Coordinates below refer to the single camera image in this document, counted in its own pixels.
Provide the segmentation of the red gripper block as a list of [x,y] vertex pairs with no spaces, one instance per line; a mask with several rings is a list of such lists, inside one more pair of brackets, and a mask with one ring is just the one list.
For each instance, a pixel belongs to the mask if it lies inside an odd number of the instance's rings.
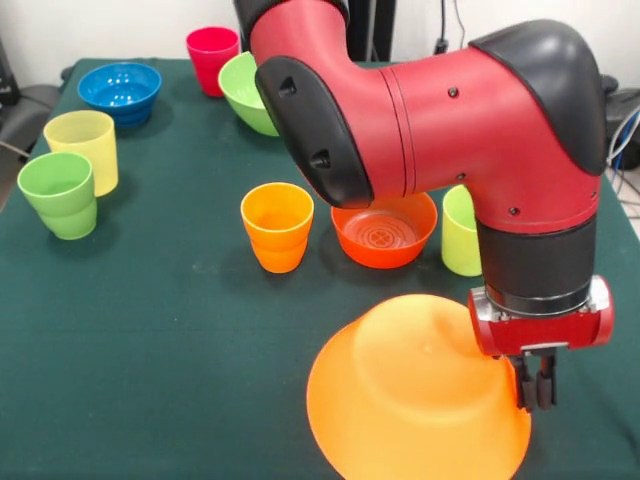
[[524,355],[538,350],[536,395],[540,409],[557,404],[556,349],[591,348],[609,342],[614,328],[614,301],[606,280],[594,277],[579,308],[552,316],[524,317],[494,305],[484,287],[473,288],[468,307],[476,342],[488,356],[514,356],[518,407],[534,409],[534,379]]

